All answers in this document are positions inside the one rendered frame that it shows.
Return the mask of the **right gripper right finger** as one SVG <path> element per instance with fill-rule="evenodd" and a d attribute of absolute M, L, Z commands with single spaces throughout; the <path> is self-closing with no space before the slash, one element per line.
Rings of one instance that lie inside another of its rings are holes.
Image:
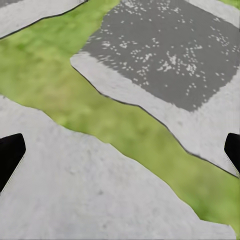
<path fill-rule="evenodd" d="M 229 133 L 225 141 L 224 151 L 240 172 L 240 135 Z"/>

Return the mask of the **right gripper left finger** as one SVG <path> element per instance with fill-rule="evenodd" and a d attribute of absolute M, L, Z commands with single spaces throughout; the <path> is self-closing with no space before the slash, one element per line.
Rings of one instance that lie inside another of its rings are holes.
<path fill-rule="evenodd" d="M 0 138 L 0 193 L 26 152 L 21 133 Z"/>

